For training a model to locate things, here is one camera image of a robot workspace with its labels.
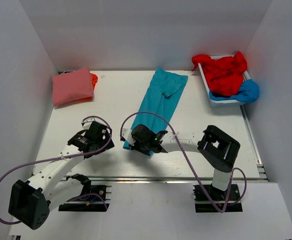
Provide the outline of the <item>teal t-shirt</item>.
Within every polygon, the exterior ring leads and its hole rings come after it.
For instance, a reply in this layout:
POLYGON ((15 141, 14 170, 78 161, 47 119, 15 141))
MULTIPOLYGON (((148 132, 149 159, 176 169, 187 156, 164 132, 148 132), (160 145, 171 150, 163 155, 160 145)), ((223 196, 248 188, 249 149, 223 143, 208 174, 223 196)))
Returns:
MULTIPOLYGON (((131 129, 145 125, 154 133, 165 131, 187 84, 188 77, 157 68, 131 129)), ((132 150, 126 141, 125 150, 132 150)))

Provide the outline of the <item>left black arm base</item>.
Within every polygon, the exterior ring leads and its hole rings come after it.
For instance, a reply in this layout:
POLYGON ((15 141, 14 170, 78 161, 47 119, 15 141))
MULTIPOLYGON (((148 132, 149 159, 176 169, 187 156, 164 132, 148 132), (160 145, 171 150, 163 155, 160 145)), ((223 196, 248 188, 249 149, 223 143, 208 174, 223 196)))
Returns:
POLYGON ((75 178, 68 176, 63 183, 75 180, 82 186, 81 192, 58 207, 59 212, 86 212, 105 213, 111 200, 111 185, 92 182, 88 177, 78 175, 75 178))

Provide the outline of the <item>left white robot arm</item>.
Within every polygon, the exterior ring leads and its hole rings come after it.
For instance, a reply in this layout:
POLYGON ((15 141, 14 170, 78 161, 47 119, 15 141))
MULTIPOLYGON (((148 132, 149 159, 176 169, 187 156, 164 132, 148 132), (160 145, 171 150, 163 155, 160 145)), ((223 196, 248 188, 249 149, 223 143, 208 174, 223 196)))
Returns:
POLYGON ((111 129, 95 120, 82 125, 84 129, 67 142, 58 160, 12 186, 8 212, 32 230, 41 227, 49 213, 65 202, 89 197, 105 202, 100 191, 92 191, 91 180, 72 173, 72 169, 85 159, 114 147, 111 129))

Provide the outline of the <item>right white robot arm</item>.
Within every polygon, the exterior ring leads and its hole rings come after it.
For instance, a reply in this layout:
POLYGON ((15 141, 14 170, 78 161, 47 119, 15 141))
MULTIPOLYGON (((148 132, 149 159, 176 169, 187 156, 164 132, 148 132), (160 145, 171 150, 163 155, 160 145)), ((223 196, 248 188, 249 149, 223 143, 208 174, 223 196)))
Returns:
POLYGON ((214 125, 207 126, 203 133, 202 139, 196 141, 195 133, 180 134, 167 130, 155 133, 139 124, 133 130, 126 130, 123 136, 133 150, 144 155, 180 152, 181 149, 200 153, 214 168, 209 192, 219 201, 221 198, 217 195, 226 194, 241 145, 214 125))

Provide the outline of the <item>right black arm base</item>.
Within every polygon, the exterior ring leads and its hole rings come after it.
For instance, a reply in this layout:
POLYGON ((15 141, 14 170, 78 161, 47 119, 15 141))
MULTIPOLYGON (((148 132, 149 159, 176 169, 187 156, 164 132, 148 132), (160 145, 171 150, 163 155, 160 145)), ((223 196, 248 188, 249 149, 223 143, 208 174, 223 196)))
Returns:
MULTIPOLYGON (((211 184, 205 184, 204 188, 215 204, 222 210, 226 200, 227 192, 220 191, 219 189, 214 188, 211 184)), ((196 213, 218 213, 199 185, 193 185, 193 193, 196 213)), ((227 213, 243 212, 240 197, 241 195, 238 185, 232 184, 226 208, 227 213)))

